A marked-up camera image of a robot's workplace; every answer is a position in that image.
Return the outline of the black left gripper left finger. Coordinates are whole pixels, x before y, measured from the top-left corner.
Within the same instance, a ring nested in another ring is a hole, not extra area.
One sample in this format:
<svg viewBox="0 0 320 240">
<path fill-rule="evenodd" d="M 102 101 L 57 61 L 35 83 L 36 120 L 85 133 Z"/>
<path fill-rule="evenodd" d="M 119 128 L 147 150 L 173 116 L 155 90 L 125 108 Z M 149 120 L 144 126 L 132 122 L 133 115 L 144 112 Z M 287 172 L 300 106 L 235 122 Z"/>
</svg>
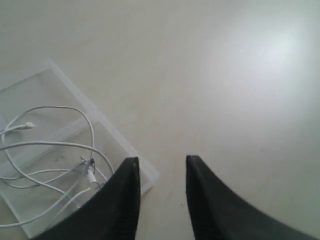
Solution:
<svg viewBox="0 0 320 240">
<path fill-rule="evenodd" d="M 138 157 L 127 157 L 80 209 L 37 235 L 37 240 L 134 240 L 141 206 Z"/>
</svg>

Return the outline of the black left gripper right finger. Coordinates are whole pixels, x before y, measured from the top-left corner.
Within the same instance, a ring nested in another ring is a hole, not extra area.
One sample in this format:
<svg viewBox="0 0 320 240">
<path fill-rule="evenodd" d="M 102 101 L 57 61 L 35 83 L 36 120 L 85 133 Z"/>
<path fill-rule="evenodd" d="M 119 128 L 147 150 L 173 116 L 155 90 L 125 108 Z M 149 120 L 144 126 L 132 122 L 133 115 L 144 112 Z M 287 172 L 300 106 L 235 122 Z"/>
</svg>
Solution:
<svg viewBox="0 0 320 240">
<path fill-rule="evenodd" d="M 198 155 L 185 160 L 185 193 L 196 240 L 313 240 L 258 210 L 231 190 Z"/>
</svg>

